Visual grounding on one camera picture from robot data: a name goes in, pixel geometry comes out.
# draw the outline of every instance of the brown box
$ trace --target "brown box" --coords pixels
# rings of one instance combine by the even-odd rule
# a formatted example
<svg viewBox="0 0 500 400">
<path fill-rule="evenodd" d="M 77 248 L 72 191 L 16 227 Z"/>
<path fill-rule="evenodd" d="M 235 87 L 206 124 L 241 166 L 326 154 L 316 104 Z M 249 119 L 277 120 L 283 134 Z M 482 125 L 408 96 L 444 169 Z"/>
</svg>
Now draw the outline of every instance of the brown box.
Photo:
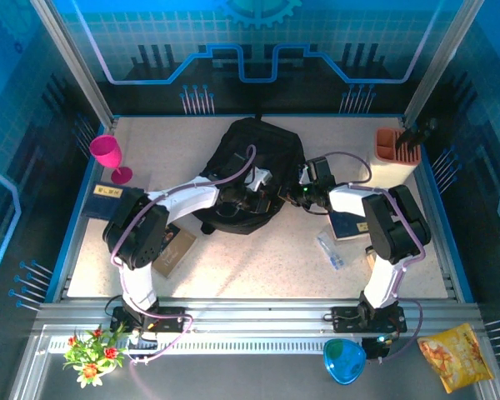
<svg viewBox="0 0 500 400">
<path fill-rule="evenodd" d="M 165 238 L 161 253 L 156 261 L 153 262 L 153 268 L 168 278 L 176 266 L 183 260 L 183 257 L 189 253 L 197 237 L 189 231 L 169 224 L 165 228 Z"/>
</svg>

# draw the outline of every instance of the metal grate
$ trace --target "metal grate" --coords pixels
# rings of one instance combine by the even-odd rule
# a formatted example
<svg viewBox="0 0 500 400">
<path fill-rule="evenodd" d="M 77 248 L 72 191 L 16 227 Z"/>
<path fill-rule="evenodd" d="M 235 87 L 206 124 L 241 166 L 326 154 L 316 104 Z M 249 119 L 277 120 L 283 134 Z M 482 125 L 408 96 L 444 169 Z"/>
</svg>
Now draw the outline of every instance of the metal grate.
<svg viewBox="0 0 500 400">
<path fill-rule="evenodd" d="M 226 339 L 205 337 L 185 337 L 172 349 L 169 354 L 322 354 L 324 344 L 329 338 L 263 338 L 263 339 Z M 53 337 L 48 347 L 50 353 L 64 354 L 68 350 L 68 337 Z M 165 348 L 170 342 L 162 342 Z M 126 347 L 126 342 L 121 341 L 118 347 Z M 155 353 L 158 348 L 153 348 L 148 343 L 141 343 L 139 348 L 130 351 L 131 354 Z"/>
</svg>

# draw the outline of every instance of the potato chip bag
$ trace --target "potato chip bag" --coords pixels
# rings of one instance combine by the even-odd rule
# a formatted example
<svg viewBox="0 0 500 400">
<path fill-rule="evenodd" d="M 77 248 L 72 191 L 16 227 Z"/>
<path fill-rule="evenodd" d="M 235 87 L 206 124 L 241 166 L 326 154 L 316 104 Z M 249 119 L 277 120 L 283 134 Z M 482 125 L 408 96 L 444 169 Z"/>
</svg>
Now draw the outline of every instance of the potato chip bag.
<svg viewBox="0 0 500 400">
<path fill-rule="evenodd" d="M 447 393 L 494 378 L 468 323 L 438 335 L 420 337 L 417 342 L 422 355 L 441 378 Z"/>
</svg>

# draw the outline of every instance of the white table surface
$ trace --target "white table surface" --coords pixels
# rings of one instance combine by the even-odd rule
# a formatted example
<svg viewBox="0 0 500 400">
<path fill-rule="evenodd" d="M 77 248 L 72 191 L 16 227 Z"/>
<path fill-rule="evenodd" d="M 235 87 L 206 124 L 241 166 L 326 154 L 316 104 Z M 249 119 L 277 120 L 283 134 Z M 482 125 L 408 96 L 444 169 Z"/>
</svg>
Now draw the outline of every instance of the white table surface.
<svg viewBox="0 0 500 400">
<path fill-rule="evenodd" d="M 149 191 L 170 188 L 196 177 L 213 155 L 229 125 L 240 117 L 121 118 L 115 136 L 124 153 L 122 165 L 134 171 L 130 186 Z M 306 158 L 332 150 L 366 158 L 377 128 L 398 127 L 396 118 L 264 117 L 297 133 Z M 358 177 L 360 166 L 348 157 L 330 157 L 337 182 Z M 102 180 L 109 182 L 110 171 Z M 411 176 L 406 184 L 419 204 Z M 335 271 L 315 237 L 328 226 L 327 217 L 285 204 L 270 223 L 248 235 L 216 231 L 202 235 L 192 215 L 177 224 L 197 235 L 197 243 L 169 279 L 153 272 L 158 296 L 178 298 L 357 298 L 370 278 L 364 257 L 368 238 L 340 242 L 345 266 Z M 102 231 L 106 222 L 90 220 L 67 295 L 108 297 L 122 293 L 118 272 L 109 262 Z M 430 243 L 427 257 L 413 264 L 400 296 L 446 298 L 437 255 Z"/>
</svg>

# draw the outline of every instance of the enclosure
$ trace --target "enclosure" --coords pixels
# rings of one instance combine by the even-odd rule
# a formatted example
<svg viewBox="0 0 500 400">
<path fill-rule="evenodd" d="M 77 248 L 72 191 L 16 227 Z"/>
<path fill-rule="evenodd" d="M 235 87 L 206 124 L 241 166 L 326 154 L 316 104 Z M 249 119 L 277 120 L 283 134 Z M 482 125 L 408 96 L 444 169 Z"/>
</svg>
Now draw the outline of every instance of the enclosure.
<svg viewBox="0 0 500 400">
<path fill-rule="evenodd" d="M 113 135 L 126 185 L 157 191 L 195 178 L 244 118 L 296 133 L 306 159 L 365 160 L 378 129 L 437 119 L 404 181 L 432 241 L 400 295 L 420 299 L 421 336 L 461 323 L 478 336 L 495 379 L 450 397 L 500 399 L 488 325 L 500 319 L 500 0 L 0 1 L 0 398 L 448 396 L 416 344 L 349 386 L 328 376 L 327 340 L 375 337 L 323 321 L 358 304 L 370 240 L 338 242 L 336 271 L 315 240 L 328 218 L 290 204 L 247 236 L 178 219 L 196 242 L 152 280 L 192 333 L 102 387 L 81 392 L 62 371 L 68 338 L 108 327 L 123 292 L 107 221 L 85 213 L 113 172 L 89 144 Z M 328 161 L 338 183 L 363 173 Z M 392 352 L 421 319 L 401 306 L 408 330 Z"/>
</svg>

